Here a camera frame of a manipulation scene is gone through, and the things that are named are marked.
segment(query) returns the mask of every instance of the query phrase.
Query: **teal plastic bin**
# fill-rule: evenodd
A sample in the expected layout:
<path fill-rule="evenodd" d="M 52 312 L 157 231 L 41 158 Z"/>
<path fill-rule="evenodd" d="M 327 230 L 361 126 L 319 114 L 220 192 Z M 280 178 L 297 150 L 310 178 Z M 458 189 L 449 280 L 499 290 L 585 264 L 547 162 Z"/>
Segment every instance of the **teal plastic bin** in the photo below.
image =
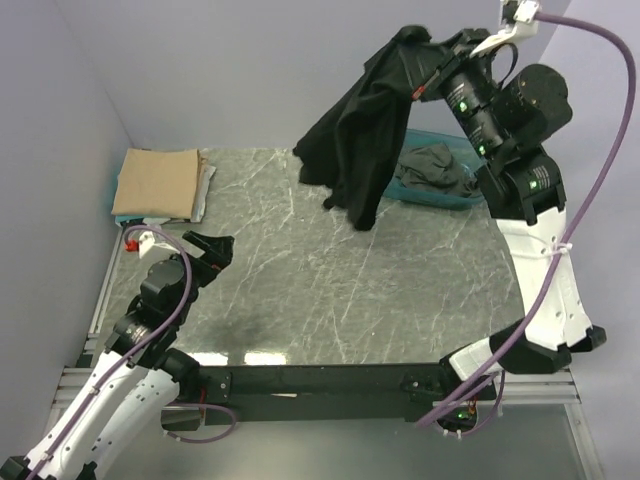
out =
<path fill-rule="evenodd" d="M 471 143 L 469 143 L 469 140 L 466 138 L 424 132 L 421 130 L 407 130 L 402 153 L 412 148 L 426 147 L 438 143 L 444 143 L 449 147 L 454 161 L 461 164 L 465 170 L 469 172 L 469 175 L 474 175 L 476 170 L 484 164 L 484 160 L 478 157 Z M 446 208 L 448 210 L 466 210 L 484 201 L 484 197 L 481 194 L 464 198 L 456 195 L 447 195 L 445 193 L 423 192 L 413 188 L 407 188 L 395 177 L 391 180 L 383 195 L 387 198 L 402 200 L 403 202 Z"/>

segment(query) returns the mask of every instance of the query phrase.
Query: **black cloth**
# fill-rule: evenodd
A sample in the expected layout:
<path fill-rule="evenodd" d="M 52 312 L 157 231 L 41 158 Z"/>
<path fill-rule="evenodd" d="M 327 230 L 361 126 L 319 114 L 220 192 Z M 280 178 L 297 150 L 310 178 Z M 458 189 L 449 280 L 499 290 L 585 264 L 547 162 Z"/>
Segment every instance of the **black cloth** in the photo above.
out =
<path fill-rule="evenodd" d="M 425 48 L 430 40 L 424 27 L 402 28 L 293 149 L 303 163 L 300 182 L 331 188 L 325 208 L 346 208 L 356 230 L 375 223 L 404 141 L 411 95 L 440 58 L 439 50 Z"/>
<path fill-rule="evenodd" d="M 400 155 L 396 178 L 407 188 L 468 198 L 479 194 L 475 178 L 455 161 L 444 143 L 413 148 Z"/>

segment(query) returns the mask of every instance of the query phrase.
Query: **gray marble tabletop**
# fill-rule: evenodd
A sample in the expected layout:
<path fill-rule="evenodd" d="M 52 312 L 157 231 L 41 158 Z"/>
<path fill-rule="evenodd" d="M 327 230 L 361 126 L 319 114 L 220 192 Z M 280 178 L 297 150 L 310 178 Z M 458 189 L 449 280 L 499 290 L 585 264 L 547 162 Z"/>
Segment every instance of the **gray marble tabletop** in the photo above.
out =
<path fill-rule="evenodd" d="M 232 265 L 201 291 L 176 348 L 205 365 L 435 362 L 523 315 L 506 243 L 485 206 L 463 212 L 383 199 L 356 232 L 327 190 L 300 185 L 285 149 L 214 149 L 202 224 L 236 237 Z M 146 275 L 114 270 L 101 337 Z"/>

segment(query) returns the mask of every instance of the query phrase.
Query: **gray cloth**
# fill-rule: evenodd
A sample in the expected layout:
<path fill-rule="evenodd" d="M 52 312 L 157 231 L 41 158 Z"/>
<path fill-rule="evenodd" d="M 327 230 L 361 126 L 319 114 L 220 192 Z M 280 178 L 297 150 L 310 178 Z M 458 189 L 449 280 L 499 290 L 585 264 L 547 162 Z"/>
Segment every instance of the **gray cloth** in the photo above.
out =
<path fill-rule="evenodd" d="M 395 176 L 407 188 L 471 197 L 480 192 L 475 178 L 455 161 L 445 144 L 418 147 L 400 155 Z"/>

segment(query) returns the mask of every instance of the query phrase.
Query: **white wall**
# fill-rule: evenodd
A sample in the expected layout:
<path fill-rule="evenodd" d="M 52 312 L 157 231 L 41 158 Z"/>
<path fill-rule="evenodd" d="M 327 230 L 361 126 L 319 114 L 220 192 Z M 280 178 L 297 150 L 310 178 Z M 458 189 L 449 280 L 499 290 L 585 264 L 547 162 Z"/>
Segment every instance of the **white wall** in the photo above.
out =
<path fill-rule="evenodd" d="M 549 2 L 563 12 L 570 0 Z M 402 26 L 444 40 L 498 25 L 498 0 L 58 0 L 136 146 L 293 146 Z M 523 46 L 538 60 L 553 28 Z M 444 104 L 411 126 L 461 132 Z"/>
<path fill-rule="evenodd" d="M 42 434 L 80 353 L 129 145 L 51 0 L 0 2 L 0 462 Z"/>
<path fill-rule="evenodd" d="M 573 0 L 566 14 L 608 27 L 640 58 L 640 6 L 619 0 Z M 562 168 L 569 211 L 576 211 L 602 165 L 617 131 L 627 90 L 621 55 L 604 40 L 558 29 L 542 61 L 569 84 L 574 119 L 547 151 Z M 640 321 L 635 311 L 640 280 L 640 109 L 602 193 L 574 236 L 574 267 L 587 312 L 607 329 L 599 350 L 574 358 L 573 371 L 607 478 L 638 478 L 640 420 Z"/>

